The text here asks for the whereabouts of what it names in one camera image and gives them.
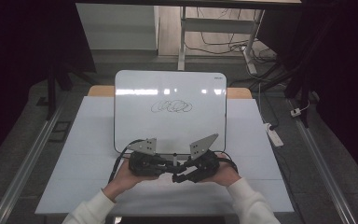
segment power strip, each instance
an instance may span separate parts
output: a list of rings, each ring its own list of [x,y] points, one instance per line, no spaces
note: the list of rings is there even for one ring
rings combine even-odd
[[[275,147],[282,147],[283,146],[283,141],[281,140],[281,138],[279,137],[277,132],[275,132],[275,130],[270,130],[269,129],[271,124],[270,123],[265,123],[264,125],[266,127],[266,132],[267,132],[268,138],[272,142],[272,145],[275,146]]]

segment gray floor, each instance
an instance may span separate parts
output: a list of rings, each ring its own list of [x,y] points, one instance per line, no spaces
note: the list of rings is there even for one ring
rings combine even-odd
[[[102,84],[114,84],[114,75],[122,69],[175,70],[175,57],[157,57],[153,55],[94,55],[98,76],[92,75]],[[260,73],[271,64],[259,64]],[[187,71],[221,72],[227,76],[227,84],[236,80],[249,78],[243,67],[243,58],[187,58]],[[59,122],[73,122],[83,96],[87,95],[90,84],[71,76],[74,88],[69,92],[68,103],[59,117]],[[253,81],[234,83],[234,87],[249,87]],[[336,207],[327,192],[318,170],[296,126],[296,121],[289,115],[291,107],[282,96],[283,86],[277,86],[260,95],[260,105],[266,121],[276,122],[273,112],[279,120],[276,129],[284,142],[284,147],[274,148],[282,175],[286,179],[287,189],[292,199],[295,213],[276,214],[282,223],[341,223]],[[37,106],[40,97],[47,97],[46,81],[30,89],[29,102],[21,117],[13,127],[10,135],[0,147],[0,200],[7,186],[21,165],[23,158],[35,140],[38,131],[45,122],[47,108]],[[253,93],[258,101],[257,92]],[[315,111],[316,102],[312,101],[309,109],[310,130],[314,134],[319,148],[328,161],[329,167],[337,179],[358,220],[358,166],[346,148],[337,140]],[[7,223],[60,223],[62,217],[41,217],[34,210],[43,194],[44,188],[60,156],[65,135],[52,133],[48,143],[32,174],[21,193]],[[236,223],[235,217],[227,217],[227,223]]]

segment floor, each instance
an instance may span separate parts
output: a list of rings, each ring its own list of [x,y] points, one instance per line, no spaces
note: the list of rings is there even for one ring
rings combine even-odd
[[[168,13],[167,15],[177,13],[177,16],[169,16],[165,21],[178,22],[175,19],[179,16],[178,8],[161,7],[160,9],[161,16],[164,13],[163,10]],[[195,9],[192,12],[189,10],[188,15],[197,16],[196,12],[197,10]],[[204,13],[204,16],[216,18],[225,12],[224,9],[218,9],[215,12],[208,12],[208,10],[202,9],[202,13]],[[231,18],[237,18],[238,13],[234,10]],[[241,13],[241,18],[242,16],[245,17],[245,15],[253,17],[252,11],[247,14],[243,13],[243,15]],[[171,37],[169,37],[168,33],[164,35],[162,32],[164,26],[166,27],[165,29],[173,28],[173,25],[161,24],[159,56],[148,54],[132,55],[130,53],[115,55],[109,52],[94,53],[93,57],[98,75],[90,75],[102,84],[114,85],[115,73],[122,69],[176,70],[177,56],[175,55],[177,55],[179,43],[173,42],[177,41],[174,39],[179,35]],[[192,35],[197,37],[186,36],[186,43],[191,44],[192,47],[194,45],[194,47],[208,48],[208,50],[227,50],[227,45],[218,46],[219,49],[212,49],[211,46],[203,44],[200,34],[195,33]],[[230,35],[219,35],[219,37],[213,39],[216,36],[205,35],[208,38],[207,42],[229,41],[230,39]],[[171,43],[171,45],[163,48],[163,43]],[[261,43],[259,44],[258,52],[266,48]],[[214,55],[212,57],[211,54],[188,50],[186,54],[191,56],[186,59],[186,71],[221,72],[227,76],[228,86],[232,87],[249,87],[256,81],[256,79],[247,74],[244,69],[243,58],[238,53],[218,57]],[[259,74],[263,74],[271,66],[272,63],[256,64]],[[68,103],[64,106],[64,110],[58,119],[60,124],[73,123],[78,107],[90,89],[90,84],[78,77],[71,75],[71,79],[74,82],[74,87],[71,91],[62,92],[57,90],[59,96],[68,94]],[[287,180],[286,187],[296,211],[293,214],[276,214],[276,216],[281,223],[342,223],[296,126],[296,121],[289,115],[291,107],[288,104],[288,99],[285,99],[282,94],[285,85],[286,83],[282,83],[282,85],[270,89],[266,94],[259,95],[257,88],[253,92],[254,98],[263,111],[262,115],[265,120],[271,123],[279,121],[279,127],[276,131],[285,143],[284,147],[273,149],[281,166],[282,175]],[[18,122],[0,147],[0,201],[36,139],[38,131],[45,123],[47,108],[43,104],[38,104],[41,97],[47,97],[46,81],[38,83],[30,89],[27,106],[24,107]],[[290,102],[294,105],[297,104],[296,99],[290,99]],[[346,148],[321,120],[315,110],[316,105],[317,101],[312,99],[309,108],[310,130],[358,221],[358,166]],[[15,203],[14,209],[8,217],[7,223],[62,222],[62,216],[41,217],[34,214],[55,163],[60,156],[64,144],[60,139],[65,139],[65,133],[53,132],[48,139],[24,189],[21,191],[19,199]],[[235,217],[226,217],[226,223],[235,224],[238,223],[238,220]]]

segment white long-sleeve shirt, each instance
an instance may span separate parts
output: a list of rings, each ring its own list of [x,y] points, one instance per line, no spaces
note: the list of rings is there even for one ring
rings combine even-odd
[[[240,219],[240,224],[280,223],[263,195],[254,191],[246,179],[239,179],[227,187],[227,190],[233,199],[233,208]],[[102,224],[114,206],[115,203],[100,191],[90,201],[81,203],[75,211],[66,217],[63,223]]]

